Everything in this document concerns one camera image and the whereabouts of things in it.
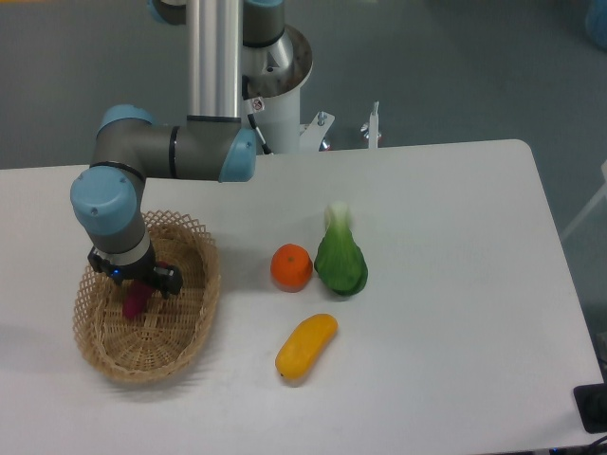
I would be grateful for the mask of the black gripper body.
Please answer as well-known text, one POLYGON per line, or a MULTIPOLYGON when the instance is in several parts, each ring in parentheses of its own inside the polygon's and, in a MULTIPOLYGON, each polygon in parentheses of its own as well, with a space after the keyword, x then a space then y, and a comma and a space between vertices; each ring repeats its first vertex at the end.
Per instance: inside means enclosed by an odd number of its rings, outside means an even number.
POLYGON ((124 281, 150 280, 151 274, 155 266, 155 253, 146 254, 134 263, 127 265, 119 265, 122 270, 124 281))

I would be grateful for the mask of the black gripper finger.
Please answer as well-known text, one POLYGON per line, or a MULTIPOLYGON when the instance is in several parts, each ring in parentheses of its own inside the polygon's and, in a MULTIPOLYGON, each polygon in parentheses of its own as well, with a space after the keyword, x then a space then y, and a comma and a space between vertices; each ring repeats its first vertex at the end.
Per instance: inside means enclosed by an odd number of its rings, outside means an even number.
POLYGON ((177 296, 183 286, 181 271, 174 265, 156 264, 151 274, 150 286, 158 291, 163 299, 177 296))
POLYGON ((94 246, 87 255, 91 268, 99 274, 108 277, 115 285, 122 285, 124 277, 121 268, 102 257, 101 252, 94 246))

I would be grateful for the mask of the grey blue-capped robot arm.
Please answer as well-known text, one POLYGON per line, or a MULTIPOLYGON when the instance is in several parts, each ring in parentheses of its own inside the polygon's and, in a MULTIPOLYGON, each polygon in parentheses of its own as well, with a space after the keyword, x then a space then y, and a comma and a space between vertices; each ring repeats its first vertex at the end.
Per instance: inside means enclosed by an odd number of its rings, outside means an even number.
POLYGON ((280 1, 151 1, 163 24, 189 32, 190 102, 183 125, 159 125, 130 104, 110 108, 89 168, 70 201, 92 241, 88 261, 115 283, 143 282, 177 294, 179 269, 156 254, 140 205, 148 178, 246 182, 258 154, 270 149, 254 116, 260 96, 246 59, 286 39, 280 1))

